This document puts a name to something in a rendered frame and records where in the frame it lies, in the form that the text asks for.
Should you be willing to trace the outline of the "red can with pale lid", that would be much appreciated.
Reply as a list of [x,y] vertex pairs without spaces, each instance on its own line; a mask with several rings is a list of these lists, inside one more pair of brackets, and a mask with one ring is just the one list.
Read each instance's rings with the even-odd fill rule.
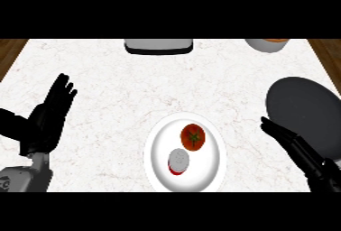
[[170,152],[168,169],[173,175],[182,175],[189,166],[189,155],[184,149],[174,149]]

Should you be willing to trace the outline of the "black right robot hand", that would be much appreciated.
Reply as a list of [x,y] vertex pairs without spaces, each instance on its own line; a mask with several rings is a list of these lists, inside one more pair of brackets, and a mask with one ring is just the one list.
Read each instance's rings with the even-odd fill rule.
[[341,169],[329,158],[322,158],[304,138],[261,117],[261,129],[275,138],[307,177],[311,192],[341,192]]

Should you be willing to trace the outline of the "white bowl with orange contents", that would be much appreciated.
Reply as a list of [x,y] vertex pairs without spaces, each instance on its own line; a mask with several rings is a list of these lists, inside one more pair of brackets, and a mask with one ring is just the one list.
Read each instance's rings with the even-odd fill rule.
[[288,43],[288,39],[246,39],[245,42],[260,52],[273,53],[280,51]]

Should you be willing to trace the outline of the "red tomato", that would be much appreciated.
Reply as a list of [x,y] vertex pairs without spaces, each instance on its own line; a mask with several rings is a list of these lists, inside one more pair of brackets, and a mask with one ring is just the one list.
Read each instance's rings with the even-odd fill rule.
[[187,151],[198,151],[205,143],[205,132],[199,125],[189,124],[180,133],[183,147]]

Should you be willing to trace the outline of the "dark grey pan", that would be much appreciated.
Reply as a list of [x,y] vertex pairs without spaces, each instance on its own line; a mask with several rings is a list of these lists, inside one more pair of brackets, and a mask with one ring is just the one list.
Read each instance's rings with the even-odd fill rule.
[[341,99],[323,85],[300,77],[277,80],[266,93],[266,111],[322,157],[341,160]]

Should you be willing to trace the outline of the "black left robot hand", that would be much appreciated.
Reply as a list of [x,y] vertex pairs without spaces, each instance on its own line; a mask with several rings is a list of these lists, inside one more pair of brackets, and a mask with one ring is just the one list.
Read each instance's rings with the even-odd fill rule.
[[60,74],[28,118],[0,108],[0,135],[21,142],[21,156],[49,153],[58,147],[75,94],[74,83]]

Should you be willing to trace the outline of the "grey and black appliance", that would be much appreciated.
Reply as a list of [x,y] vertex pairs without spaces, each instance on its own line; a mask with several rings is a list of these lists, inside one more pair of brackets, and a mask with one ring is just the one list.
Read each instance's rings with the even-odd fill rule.
[[192,39],[125,39],[124,47],[130,54],[176,55],[193,50]]

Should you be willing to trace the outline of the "white oval plate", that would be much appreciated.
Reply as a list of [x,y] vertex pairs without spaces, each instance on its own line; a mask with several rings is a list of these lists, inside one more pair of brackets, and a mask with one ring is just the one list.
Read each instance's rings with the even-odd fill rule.
[[143,165],[155,191],[218,190],[226,171],[224,140],[202,115],[182,112],[159,120],[145,143]]

